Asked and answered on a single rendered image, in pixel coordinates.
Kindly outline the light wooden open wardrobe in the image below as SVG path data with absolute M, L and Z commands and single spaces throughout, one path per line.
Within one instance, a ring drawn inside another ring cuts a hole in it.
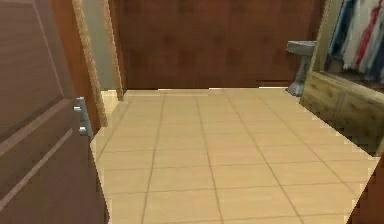
M 384 84 L 327 57 L 342 0 L 327 0 L 300 104 L 372 156 L 384 153 Z

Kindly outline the hanging clothes in wardrobe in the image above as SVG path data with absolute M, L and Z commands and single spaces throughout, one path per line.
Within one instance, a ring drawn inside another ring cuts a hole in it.
M 325 67 L 336 61 L 384 84 L 384 0 L 343 0 Z

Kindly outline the brown wooden room door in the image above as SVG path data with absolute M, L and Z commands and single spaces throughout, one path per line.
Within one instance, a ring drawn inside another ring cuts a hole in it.
M 50 0 L 0 0 L 0 224 L 108 224 Z

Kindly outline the grey pedestal sink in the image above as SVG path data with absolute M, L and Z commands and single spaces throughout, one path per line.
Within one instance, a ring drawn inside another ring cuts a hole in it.
M 286 89 L 286 91 L 293 96 L 300 97 L 303 93 L 306 74 L 315 46 L 315 41 L 289 41 L 287 43 L 286 51 L 300 57 L 300 67 L 295 79 Z

